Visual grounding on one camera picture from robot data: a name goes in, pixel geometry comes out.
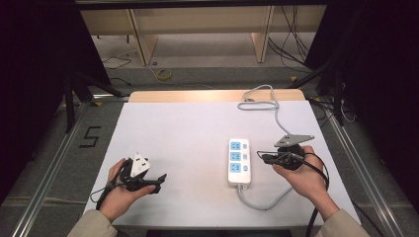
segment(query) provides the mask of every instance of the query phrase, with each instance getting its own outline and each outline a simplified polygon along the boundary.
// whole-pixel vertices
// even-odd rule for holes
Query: person's right hand
[[[311,146],[301,148],[305,154],[314,154]],[[323,171],[323,164],[317,157],[307,154],[304,160]],[[293,186],[293,189],[299,195],[308,198],[316,206],[324,221],[339,210],[339,207],[327,193],[323,177],[310,167],[302,164],[294,171],[287,170],[279,165],[273,165],[273,168]]]
[[[113,176],[118,172],[120,166],[124,163],[126,159],[120,160],[115,164],[109,171],[108,181],[110,181]],[[142,198],[146,195],[149,195],[155,186],[146,186],[138,191],[130,192],[120,186],[115,187],[108,196],[105,198],[104,202],[100,207],[100,211],[111,221],[111,223],[129,209],[129,207],[139,198]]]

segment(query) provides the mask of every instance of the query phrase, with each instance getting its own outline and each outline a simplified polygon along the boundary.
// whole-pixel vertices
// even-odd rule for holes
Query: person's left hand
[[[126,159],[120,160],[109,171],[108,182],[117,173],[120,166]],[[130,192],[122,187],[114,188],[105,198],[100,207],[100,211],[111,221],[111,223],[126,213],[129,207],[139,198],[142,198],[155,189],[155,186],[147,186],[138,191]]]

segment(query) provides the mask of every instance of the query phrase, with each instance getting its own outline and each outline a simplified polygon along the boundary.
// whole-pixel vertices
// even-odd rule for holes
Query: wrist
[[[324,221],[326,221],[340,209],[327,192],[314,196],[309,200],[314,204],[318,212],[320,212],[320,215]]]
[[[101,208],[100,210],[99,210],[107,219],[109,219],[109,221],[111,222],[111,224],[112,224],[112,222],[114,222],[114,220],[116,219],[115,218],[115,216],[112,214],[112,212],[111,211],[107,211],[106,209],[104,209],[104,208]]]

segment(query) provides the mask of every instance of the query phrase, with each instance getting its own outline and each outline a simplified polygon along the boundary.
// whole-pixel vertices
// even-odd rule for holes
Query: white power strip
[[[228,142],[228,182],[247,189],[252,180],[248,139],[231,138]]]

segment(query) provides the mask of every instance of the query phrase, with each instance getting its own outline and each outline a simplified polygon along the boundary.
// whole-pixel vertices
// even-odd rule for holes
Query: white table
[[[261,211],[245,205],[227,181],[228,139],[248,138],[252,183],[246,198],[266,205],[290,187],[265,165],[257,150],[275,151],[285,133],[274,112],[244,112],[236,102],[127,103],[112,137],[93,191],[101,189],[111,166],[135,152],[149,158],[146,179],[167,173],[158,195],[136,201],[114,224],[143,228],[289,228],[306,226],[313,205],[291,191],[274,208]],[[358,222],[321,130],[308,102],[283,101],[279,119],[293,134],[310,134],[313,146],[330,174],[329,194]],[[88,201],[86,209],[95,208]],[[315,225],[323,222],[318,216]]]

